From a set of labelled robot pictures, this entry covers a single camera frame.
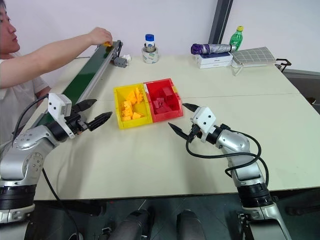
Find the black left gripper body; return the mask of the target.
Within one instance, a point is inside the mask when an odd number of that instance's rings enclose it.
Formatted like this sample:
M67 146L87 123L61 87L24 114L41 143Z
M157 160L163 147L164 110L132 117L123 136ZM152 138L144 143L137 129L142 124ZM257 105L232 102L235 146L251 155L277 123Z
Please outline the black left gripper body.
M74 110L71 110L70 116L66 116L64 119L74 135L78 135L89 128L82 116Z

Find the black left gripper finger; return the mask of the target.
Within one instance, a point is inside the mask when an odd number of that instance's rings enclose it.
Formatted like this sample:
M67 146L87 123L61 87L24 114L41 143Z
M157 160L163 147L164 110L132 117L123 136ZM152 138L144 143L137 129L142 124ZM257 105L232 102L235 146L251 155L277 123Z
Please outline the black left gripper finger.
M71 113L77 114L89 109L97 100L96 99L85 99L79 103L76 103L71 107Z
M105 122L109 120L109 118L112 116L113 112L104 112L97 117L95 117L92 121L87 123L87 128L92 132L95 129L99 128L102 126Z

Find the person's bare hand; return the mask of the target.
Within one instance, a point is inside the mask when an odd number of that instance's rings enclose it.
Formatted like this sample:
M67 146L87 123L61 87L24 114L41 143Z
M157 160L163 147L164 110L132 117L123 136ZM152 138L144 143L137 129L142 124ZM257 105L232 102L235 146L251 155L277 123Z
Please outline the person's bare hand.
M95 27L88 33L92 45L106 45L110 47L113 44L112 34L104 28Z

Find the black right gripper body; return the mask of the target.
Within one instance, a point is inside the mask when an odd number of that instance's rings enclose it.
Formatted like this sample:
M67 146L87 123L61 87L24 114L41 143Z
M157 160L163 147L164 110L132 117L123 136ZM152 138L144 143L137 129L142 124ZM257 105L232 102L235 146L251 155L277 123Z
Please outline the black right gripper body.
M201 128L197 124L193 124L188 135L187 142L191 143L194 138L202 138Z

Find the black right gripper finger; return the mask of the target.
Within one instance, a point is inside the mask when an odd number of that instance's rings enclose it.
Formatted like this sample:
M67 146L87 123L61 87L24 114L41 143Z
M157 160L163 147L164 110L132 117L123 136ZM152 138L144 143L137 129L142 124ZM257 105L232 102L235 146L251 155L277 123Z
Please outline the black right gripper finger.
M198 105L191 103L183 103L182 105L193 113L195 113L197 109L200 108Z
M187 135L186 133L183 132L183 130L181 128L179 128L178 126L172 124L172 123L168 123L168 125L172 128L172 130L181 138L185 139L186 141L190 140L190 136Z

